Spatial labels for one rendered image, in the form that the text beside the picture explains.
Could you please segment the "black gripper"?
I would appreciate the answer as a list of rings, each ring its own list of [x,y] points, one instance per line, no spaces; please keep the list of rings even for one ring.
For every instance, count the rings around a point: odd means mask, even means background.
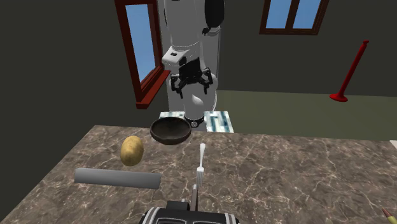
[[[203,71],[201,70],[200,59],[198,57],[181,66],[179,68],[179,74],[171,74],[171,90],[179,94],[182,99],[182,89],[187,84],[197,83],[198,77],[200,77],[200,84],[203,85],[204,93],[207,95],[207,89],[213,84],[212,73],[209,68],[205,68]]]

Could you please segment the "patterned robot stand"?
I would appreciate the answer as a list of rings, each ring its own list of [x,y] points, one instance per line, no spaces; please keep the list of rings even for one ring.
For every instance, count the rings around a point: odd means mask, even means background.
[[[184,118],[184,111],[164,111],[159,118],[178,117]],[[230,116],[227,111],[205,111],[204,123],[207,132],[227,132],[234,133]]]

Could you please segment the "dark brown bowl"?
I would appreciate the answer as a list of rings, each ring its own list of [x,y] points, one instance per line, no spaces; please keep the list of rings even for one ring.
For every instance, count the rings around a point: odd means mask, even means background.
[[[150,127],[153,139],[165,145],[182,143],[189,138],[191,131],[190,124],[178,117],[159,118]]]

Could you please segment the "red framed window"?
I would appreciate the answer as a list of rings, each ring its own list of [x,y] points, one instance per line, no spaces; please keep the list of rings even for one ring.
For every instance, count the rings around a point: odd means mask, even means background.
[[[115,0],[115,7],[136,107],[147,109],[170,73],[162,64],[157,0]]]

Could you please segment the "white fork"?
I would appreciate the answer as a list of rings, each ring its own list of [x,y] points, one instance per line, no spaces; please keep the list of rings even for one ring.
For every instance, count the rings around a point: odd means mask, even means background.
[[[204,167],[203,167],[203,160],[204,160],[204,152],[205,152],[205,143],[200,144],[200,164],[197,167],[196,173],[197,173],[197,185],[201,186],[203,182],[203,177],[204,177]]]

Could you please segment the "yellow brown potato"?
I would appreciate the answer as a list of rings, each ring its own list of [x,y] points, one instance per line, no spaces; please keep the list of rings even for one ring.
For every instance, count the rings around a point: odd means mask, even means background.
[[[137,165],[143,157],[144,147],[141,139],[137,136],[129,136],[122,143],[120,159],[126,166]]]

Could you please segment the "brown grey stick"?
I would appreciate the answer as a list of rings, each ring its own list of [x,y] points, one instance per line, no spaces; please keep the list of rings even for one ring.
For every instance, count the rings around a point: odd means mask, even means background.
[[[193,185],[192,196],[190,201],[190,210],[198,211],[198,186],[197,184]]]

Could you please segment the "brown framed window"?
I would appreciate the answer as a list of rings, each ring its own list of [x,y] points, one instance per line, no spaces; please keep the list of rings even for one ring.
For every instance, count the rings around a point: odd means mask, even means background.
[[[318,35],[330,0],[264,0],[259,34]]]

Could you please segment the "grey cylinder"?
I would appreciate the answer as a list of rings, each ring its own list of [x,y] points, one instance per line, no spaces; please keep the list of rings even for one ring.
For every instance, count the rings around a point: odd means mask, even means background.
[[[162,175],[159,173],[116,171],[77,168],[75,183],[159,189]]]

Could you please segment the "black toaster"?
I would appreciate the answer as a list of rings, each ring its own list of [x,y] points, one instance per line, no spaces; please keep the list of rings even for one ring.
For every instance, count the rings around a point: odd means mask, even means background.
[[[152,207],[138,224],[243,224],[233,214],[191,211],[188,202],[168,201],[166,207]]]

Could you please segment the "red pole stand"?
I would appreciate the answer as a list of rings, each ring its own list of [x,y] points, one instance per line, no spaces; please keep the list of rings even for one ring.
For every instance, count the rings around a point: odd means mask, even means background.
[[[345,90],[346,90],[346,88],[347,88],[347,86],[348,86],[348,84],[349,84],[365,50],[366,50],[367,44],[369,44],[369,42],[370,41],[367,39],[363,41],[363,43],[361,44],[361,46],[357,52],[357,55],[355,56],[355,58],[352,62],[352,65],[344,79],[344,82],[343,82],[342,86],[340,87],[340,90],[336,94],[330,94],[330,99],[333,99],[334,101],[338,101],[338,102],[347,102],[348,101],[348,98],[344,95]]]

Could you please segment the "red olive pencil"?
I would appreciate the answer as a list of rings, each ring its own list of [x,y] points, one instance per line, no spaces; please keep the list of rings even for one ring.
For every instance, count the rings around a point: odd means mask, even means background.
[[[384,213],[390,224],[397,224],[397,219],[387,209],[382,208],[382,212]]]

